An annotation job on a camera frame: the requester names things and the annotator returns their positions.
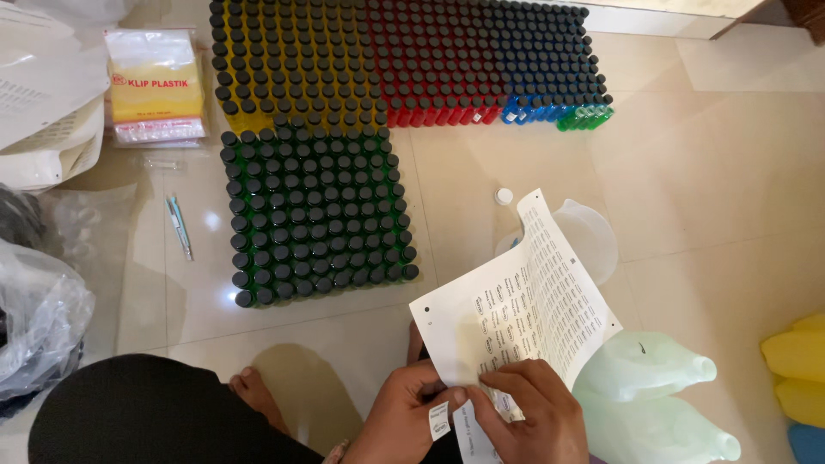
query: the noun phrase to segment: sticker label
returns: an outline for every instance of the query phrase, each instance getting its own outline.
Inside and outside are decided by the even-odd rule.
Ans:
[[[450,402],[445,401],[430,410],[430,433],[433,442],[450,432],[450,415],[447,411],[449,405]]]

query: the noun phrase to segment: black pants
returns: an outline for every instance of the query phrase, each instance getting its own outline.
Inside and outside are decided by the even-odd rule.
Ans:
[[[323,457],[270,426],[214,372],[130,354],[84,367],[54,388],[31,427],[29,461],[316,464]],[[424,462],[461,463],[455,432]]]

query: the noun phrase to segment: klip plastik package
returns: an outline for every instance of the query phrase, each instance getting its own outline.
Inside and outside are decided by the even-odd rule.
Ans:
[[[200,68],[190,30],[105,31],[117,140],[140,144],[206,136]]]

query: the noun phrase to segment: tiled floor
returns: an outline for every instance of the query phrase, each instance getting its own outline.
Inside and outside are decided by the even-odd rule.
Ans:
[[[182,8],[147,2],[130,25],[141,23],[135,15],[191,22]],[[718,380],[683,396],[739,438],[741,462],[792,462],[758,342],[825,304],[825,96],[814,93],[825,88],[810,78],[825,57],[793,41],[777,61],[738,34],[796,40],[769,26],[740,26],[717,42],[594,34],[617,110],[599,130],[394,130],[422,269],[404,285],[240,309],[229,299],[231,215],[218,149],[181,154],[183,174],[146,172],[127,163],[128,150],[107,150],[71,187],[138,183],[118,352],[169,356],[224,381],[255,365],[293,430],[326,452],[357,434],[403,363],[406,304],[488,261],[519,228],[515,204],[497,206],[495,189],[519,198],[541,187],[551,210],[572,198],[613,225],[621,263],[601,290],[625,328],[662,331],[717,362]],[[225,127],[213,121],[215,133]],[[163,211],[171,195],[193,263]],[[8,447],[15,437],[25,441],[25,429],[0,430],[0,461],[25,454]]]

